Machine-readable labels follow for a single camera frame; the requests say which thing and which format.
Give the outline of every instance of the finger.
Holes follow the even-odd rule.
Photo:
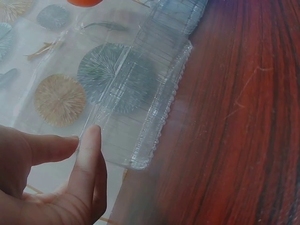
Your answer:
[[[107,170],[102,154],[99,155],[97,175],[92,204],[92,219],[95,223],[105,213],[107,207]]]
[[[71,172],[67,193],[91,209],[98,156],[101,153],[101,128],[90,127],[83,136],[78,156]]]
[[[32,153],[32,165],[59,162],[69,158],[76,150],[79,138],[55,135],[22,134]]]

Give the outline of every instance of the hand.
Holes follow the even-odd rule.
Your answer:
[[[106,210],[106,165],[101,129],[90,127],[69,181],[51,194],[23,193],[34,165],[70,157],[78,137],[29,135],[0,126],[0,224],[91,225]]]

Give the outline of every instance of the blue circular pattern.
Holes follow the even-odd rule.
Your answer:
[[[107,87],[106,107],[115,113],[131,113],[140,107],[156,87],[153,63],[141,54],[130,51],[117,74],[124,45],[100,45],[88,52],[78,69],[78,81],[91,104],[98,104]]]
[[[70,12],[66,8],[54,4],[40,11],[37,15],[37,22],[48,30],[58,31],[67,24],[69,18]]]
[[[7,56],[13,44],[12,27],[6,22],[0,22],[0,62]]]

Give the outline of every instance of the orange object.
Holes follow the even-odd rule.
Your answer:
[[[80,6],[80,7],[92,7],[102,2],[102,0],[67,0],[67,1],[75,6]]]

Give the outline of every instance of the wood grain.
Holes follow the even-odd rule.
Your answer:
[[[300,224],[300,2],[210,0],[119,225]]]

